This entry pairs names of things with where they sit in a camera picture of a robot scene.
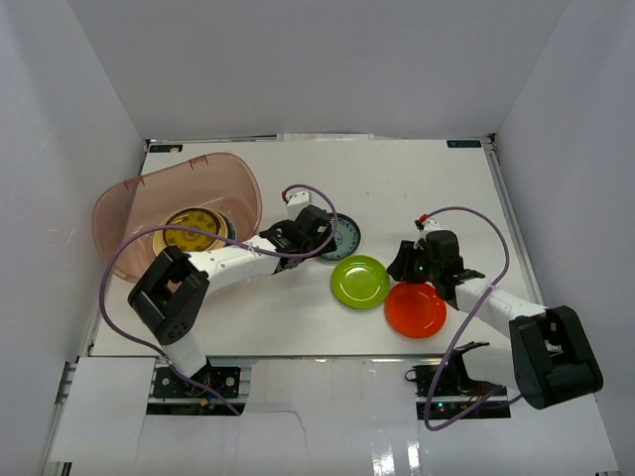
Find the blue white patterned plate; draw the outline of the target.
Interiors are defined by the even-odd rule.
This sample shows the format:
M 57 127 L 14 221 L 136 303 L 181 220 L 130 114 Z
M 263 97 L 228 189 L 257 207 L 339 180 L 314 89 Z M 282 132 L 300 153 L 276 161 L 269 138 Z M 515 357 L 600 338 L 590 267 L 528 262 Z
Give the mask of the blue white patterned plate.
M 335 249 L 324 252 L 318 257 L 327 262 L 339 262 L 352 256 L 361 243 L 361 230 L 358 224 L 348 215 L 339 213 L 333 237 Z

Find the lime green plate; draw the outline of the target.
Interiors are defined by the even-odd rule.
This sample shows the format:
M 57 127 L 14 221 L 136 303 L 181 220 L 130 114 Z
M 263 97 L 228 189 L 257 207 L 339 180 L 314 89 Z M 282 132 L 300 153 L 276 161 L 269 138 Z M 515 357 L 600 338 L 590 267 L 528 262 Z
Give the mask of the lime green plate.
M 345 306 L 367 310 L 384 302 L 390 291 L 390 278 L 386 268 L 376 259 L 353 255 L 334 267 L 330 288 L 335 298 Z

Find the orange plate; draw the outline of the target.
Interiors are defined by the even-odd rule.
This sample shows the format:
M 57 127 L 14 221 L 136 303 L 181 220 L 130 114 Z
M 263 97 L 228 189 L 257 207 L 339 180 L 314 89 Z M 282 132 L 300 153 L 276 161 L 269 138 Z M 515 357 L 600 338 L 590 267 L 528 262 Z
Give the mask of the orange plate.
M 413 339 L 435 336 L 447 319 L 445 302 L 428 284 L 396 285 L 386 297 L 384 311 L 395 331 Z

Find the yellow brown patterned plate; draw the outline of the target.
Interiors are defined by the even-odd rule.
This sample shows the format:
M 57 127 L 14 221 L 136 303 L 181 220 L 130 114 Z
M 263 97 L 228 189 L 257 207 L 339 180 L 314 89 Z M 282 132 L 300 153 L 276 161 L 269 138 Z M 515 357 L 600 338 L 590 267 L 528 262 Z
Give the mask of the yellow brown patterned plate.
M 185 219 L 196 220 L 196 221 L 202 221 L 205 218 L 207 219 L 216 218 L 216 219 L 223 220 L 222 216 L 214 210 L 210 210 L 207 208 L 187 208 L 187 209 L 179 211 L 178 213 L 166 219 L 163 225 L 164 226 L 174 225 L 172 224 L 172 221 L 175 220 L 176 218 L 185 218 Z M 197 233 L 197 230 L 201 230 L 201 229 L 178 226 L 178 229 L 174 229 L 174 230 L 183 230 L 187 232 Z

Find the dark teal glazed plate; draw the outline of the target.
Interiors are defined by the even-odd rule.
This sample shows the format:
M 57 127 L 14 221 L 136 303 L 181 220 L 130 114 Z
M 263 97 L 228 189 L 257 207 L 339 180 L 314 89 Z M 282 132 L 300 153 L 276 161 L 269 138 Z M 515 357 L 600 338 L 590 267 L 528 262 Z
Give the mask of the dark teal glazed plate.
M 224 220 L 224 222 L 226 224 L 226 227 L 227 227 L 227 237 L 230 240 L 236 240 L 237 239 L 237 230 L 236 230 L 236 227 L 235 227 L 233 221 L 230 219 L 229 216 L 227 216 L 224 213 L 221 213 L 221 216 L 222 216 L 222 218 L 223 218 L 223 220 Z

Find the pale yellow plate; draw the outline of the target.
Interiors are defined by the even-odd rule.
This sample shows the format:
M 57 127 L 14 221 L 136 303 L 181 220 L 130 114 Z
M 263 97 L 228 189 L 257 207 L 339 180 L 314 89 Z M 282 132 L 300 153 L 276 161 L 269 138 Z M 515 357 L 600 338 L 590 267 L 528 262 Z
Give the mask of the pale yellow plate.
M 201 229 L 202 231 L 227 237 L 227 226 L 222 219 L 210 218 L 202 221 L 176 218 L 172 224 L 187 228 Z M 163 230 L 154 234 L 152 246 L 156 256 L 168 246 L 177 246 L 183 252 L 200 252 L 220 248 L 224 245 L 222 240 L 183 230 Z

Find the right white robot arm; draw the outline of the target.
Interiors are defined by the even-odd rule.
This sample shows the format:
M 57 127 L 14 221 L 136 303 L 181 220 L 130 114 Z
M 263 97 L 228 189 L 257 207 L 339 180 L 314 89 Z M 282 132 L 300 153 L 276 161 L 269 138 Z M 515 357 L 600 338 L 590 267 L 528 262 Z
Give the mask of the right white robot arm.
M 451 343 L 436 374 L 448 370 L 449 386 L 468 396 L 483 382 L 519 392 L 542 410 L 599 392 L 604 379 L 575 310 L 545 307 L 500 290 L 467 269 L 456 235 L 429 231 L 402 241 L 388 274 L 398 283 L 427 284 L 449 306 L 479 318 L 506 336 L 505 345 Z

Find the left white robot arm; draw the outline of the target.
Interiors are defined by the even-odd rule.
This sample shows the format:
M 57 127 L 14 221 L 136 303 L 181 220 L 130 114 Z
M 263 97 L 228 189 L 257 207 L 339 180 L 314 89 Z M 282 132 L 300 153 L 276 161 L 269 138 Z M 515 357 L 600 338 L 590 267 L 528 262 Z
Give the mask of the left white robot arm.
M 230 285 L 296 268 L 335 249 L 334 218 L 309 204 L 294 219 L 274 224 L 247 242 L 207 252 L 165 248 L 128 296 L 128 303 L 177 369 L 176 384 L 187 395 L 209 384 L 207 357 L 192 329 L 205 299 Z

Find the pink translucent plastic bin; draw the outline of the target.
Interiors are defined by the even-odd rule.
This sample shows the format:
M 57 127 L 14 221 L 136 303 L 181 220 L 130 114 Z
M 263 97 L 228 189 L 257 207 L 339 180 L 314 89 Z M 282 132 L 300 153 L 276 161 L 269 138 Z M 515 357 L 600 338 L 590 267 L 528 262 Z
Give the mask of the pink translucent plastic bin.
M 260 189 L 247 164 L 233 154 L 212 153 L 106 190 L 92 211 L 95 247 L 107 262 L 131 236 L 161 226 L 187 208 L 226 214 L 236 227 L 237 241 L 254 236 L 262 217 Z M 152 246 L 156 232 L 126 248 L 113 268 L 117 277 L 131 283 L 142 277 L 157 257 Z

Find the right blue table label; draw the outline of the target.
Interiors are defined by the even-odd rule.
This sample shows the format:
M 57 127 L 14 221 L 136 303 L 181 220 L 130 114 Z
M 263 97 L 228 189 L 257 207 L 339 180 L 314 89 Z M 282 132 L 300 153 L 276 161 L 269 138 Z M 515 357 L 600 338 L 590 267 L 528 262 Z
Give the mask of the right blue table label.
M 451 149 L 479 149 L 482 147 L 478 140 L 447 140 L 446 144 Z

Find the blue table label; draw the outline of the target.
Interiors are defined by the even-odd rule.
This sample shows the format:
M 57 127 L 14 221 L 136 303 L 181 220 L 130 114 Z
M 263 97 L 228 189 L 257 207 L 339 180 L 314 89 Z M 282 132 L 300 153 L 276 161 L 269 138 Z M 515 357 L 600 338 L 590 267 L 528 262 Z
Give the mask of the blue table label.
M 478 140 L 447 140 L 446 144 L 451 149 L 479 149 L 482 147 Z
M 175 154 L 180 153 L 183 150 L 183 145 L 181 144 L 152 144 L 149 146 L 148 153 L 149 154 Z

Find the left blue table label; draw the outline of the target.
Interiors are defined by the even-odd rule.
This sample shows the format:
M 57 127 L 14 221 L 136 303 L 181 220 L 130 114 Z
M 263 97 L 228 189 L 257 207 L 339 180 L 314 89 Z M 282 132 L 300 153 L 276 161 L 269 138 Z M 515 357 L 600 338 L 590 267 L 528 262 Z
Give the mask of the left blue table label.
M 149 146 L 148 153 L 149 154 L 175 154 L 180 153 L 183 150 L 183 145 L 181 144 L 152 144 Z

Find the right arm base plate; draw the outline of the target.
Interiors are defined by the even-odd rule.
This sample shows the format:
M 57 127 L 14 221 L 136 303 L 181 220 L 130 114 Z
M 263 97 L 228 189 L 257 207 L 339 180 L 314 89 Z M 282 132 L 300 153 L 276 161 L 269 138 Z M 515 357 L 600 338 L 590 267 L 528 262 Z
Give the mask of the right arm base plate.
M 484 404 L 467 415 L 466 419 L 510 418 L 511 411 L 507 389 L 487 381 L 472 380 L 468 377 L 460 354 L 484 345 L 472 342 L 452 352 L 436 386 L 430 409 L 429 420 L 446 421 L 462 411 L 476 406 L 488 393 L 493 395 Z M 429 387 L 438 365 L 432 361 L 411 367 L 404 379 L 415 386 L 418 420 L 425 419 L 425 404 Z

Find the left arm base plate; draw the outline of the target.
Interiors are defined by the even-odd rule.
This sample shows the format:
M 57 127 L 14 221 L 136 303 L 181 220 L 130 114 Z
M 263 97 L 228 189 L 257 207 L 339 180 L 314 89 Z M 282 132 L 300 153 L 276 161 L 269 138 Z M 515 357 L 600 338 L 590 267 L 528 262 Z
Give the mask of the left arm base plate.
M 216 395 L 178 377 L 170 367 L 157 367 L 153 375 L 146 414 L 169 417 L 237 417 L 245 408 L 240 393 L 239 367 L 204 369 L 201 382 L 229 401 L 235 412 Z

